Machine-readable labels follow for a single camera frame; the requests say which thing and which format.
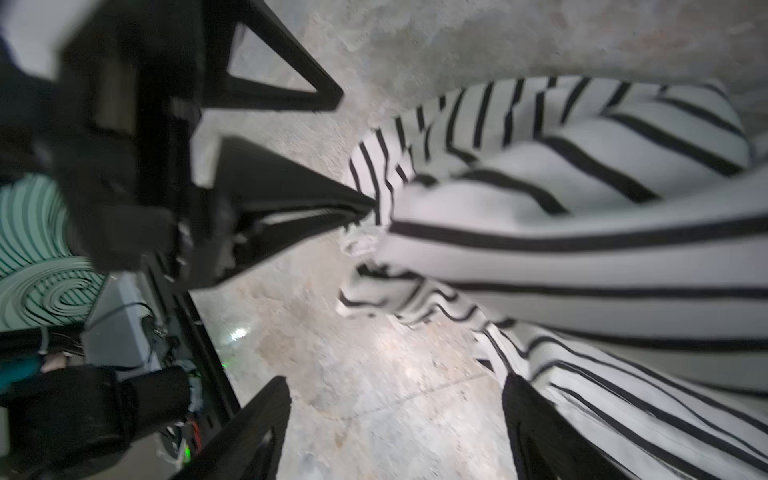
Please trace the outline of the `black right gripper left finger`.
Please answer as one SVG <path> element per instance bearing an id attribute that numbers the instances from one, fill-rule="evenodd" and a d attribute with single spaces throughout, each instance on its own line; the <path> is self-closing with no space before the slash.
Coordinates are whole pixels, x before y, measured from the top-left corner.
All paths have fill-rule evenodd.
<path id="1" fill-rule="evenodd" d="M 274 479 L 290 411 L 287 380 L 276 376 L 174 478 Z"/>

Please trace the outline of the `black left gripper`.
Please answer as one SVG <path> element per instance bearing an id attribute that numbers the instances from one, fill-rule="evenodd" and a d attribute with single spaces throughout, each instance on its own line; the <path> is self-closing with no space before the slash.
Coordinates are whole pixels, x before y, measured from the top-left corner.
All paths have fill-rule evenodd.
<path id="1" fill-rule="evenodd" d="M 96 270 L 161 254 L 179 286 L 206 288 L 375 202 L 236 137 L 213 191 L 196 185 L 202 108 L 330 112 L 343 97 L 264 1 L 104 1 L 63 45 L 41 146 Z"/>

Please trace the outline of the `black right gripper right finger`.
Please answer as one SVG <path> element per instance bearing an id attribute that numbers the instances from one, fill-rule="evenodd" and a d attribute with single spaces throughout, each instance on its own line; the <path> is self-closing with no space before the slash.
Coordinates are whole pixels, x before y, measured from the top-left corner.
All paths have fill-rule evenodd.
<path id="1" fill-rule="evenodd" d="M 519 479 L 622 479 L 624 473 L 524 378 L 511 373 L 502 407 Z"/>

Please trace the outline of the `black white striped tank top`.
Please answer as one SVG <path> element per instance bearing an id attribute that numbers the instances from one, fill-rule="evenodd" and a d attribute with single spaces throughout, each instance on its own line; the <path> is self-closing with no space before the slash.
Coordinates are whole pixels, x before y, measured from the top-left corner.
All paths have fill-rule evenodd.
<path id="1" fill-rule="evenodd" d="M 623 479 L 767 475 L 767 141 L 714 80 L 462 88 L 353 151 L 347 317 L 465 326 Z"/>

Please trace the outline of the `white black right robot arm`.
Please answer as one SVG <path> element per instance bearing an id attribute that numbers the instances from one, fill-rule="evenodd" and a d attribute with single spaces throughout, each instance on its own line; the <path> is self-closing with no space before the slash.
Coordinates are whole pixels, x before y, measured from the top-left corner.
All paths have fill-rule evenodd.
<path id="1" fill-rule="evenodd" d="M 623 479 L 623 473 L 527 381 L 511 374 L 502 394 L 520 479 Z M 137 439 L 181 420 L 186 372 L 173 367 L 119 381 L 115 370 L 81 366 L 15 382 L 7 411 L 7 479 L 81 479 L 119 461 Z M 273 479 L 291 410 L 284 377 L 273 378 L 178 473 L 178 479 Z"/>

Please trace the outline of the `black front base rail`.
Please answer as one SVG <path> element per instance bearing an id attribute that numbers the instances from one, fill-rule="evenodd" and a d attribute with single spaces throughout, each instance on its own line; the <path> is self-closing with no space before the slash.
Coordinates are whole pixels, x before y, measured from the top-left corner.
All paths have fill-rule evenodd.
<path id="1" fill-rule="evenodd" d="M 240 403 L 192 296 L 172 286 L 158 255 L 144 258 L 142 274 L 147 302 L 153 305 L 157 328 L 164 333 L 156 348 L 161 364 L 192 365 L 193 376 L 200 380 L 202 406 L 192 414 L 189 432 L 198 433 L 207 444 L 239 412 Z"/>

